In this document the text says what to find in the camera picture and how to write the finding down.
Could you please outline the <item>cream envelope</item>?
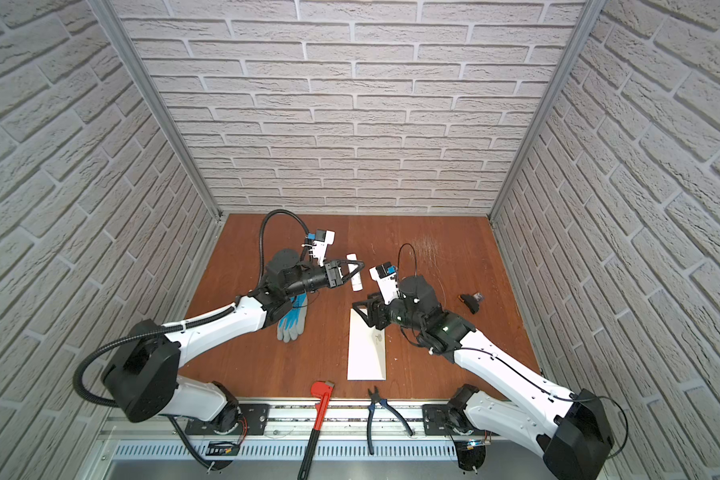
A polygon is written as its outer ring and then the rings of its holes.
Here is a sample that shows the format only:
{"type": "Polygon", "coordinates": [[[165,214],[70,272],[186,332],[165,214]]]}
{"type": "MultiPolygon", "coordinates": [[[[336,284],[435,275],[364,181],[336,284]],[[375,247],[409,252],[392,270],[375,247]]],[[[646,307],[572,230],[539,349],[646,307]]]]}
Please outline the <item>cream envelope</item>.
{"type": "Polygon", "coordinates": [[[384,381],[386,379],[385,332],[369,327],[355,310],[349,317],[347,379],[384,381]]]}

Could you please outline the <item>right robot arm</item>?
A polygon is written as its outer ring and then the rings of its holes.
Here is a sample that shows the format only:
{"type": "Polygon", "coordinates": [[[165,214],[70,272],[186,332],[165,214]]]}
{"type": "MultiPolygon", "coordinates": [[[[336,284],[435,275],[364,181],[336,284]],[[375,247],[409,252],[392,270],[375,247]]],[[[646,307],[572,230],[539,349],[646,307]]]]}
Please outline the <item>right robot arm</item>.
{"type": "Polygon", "coordinates": [[[595,479],[615,445],[600,396],[575,393],[501,350],[462,316],[442,307],[422,276],[379,280],[379,292],[353,303],[367,326],[416,331],[416,345],[491,384],[497,400],[471,385],[451,398],[457,430],[483,430],[538,455],[558,479],[595,479]]]}

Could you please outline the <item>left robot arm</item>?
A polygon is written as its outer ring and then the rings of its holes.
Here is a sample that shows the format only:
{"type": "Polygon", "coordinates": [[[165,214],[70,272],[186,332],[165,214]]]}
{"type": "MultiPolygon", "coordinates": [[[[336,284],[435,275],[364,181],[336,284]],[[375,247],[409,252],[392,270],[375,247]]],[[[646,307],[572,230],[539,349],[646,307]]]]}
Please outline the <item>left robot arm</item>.
{"type": "Polygon", "coordinates": [[[182,416],[227,432],[240,416],[237,399],[222,385],[183,377],[179,370],[223,343],[276,324],[293,309],[297,296],[342,286],[363,267],[347,259],[317,265],[302,261],[294,250],[281,250],[266,265],[257,288],[237,302],[163,326],[150,320],[137,324],[131,339],[115,349],[102,383],[133,423],[182,416]]]}

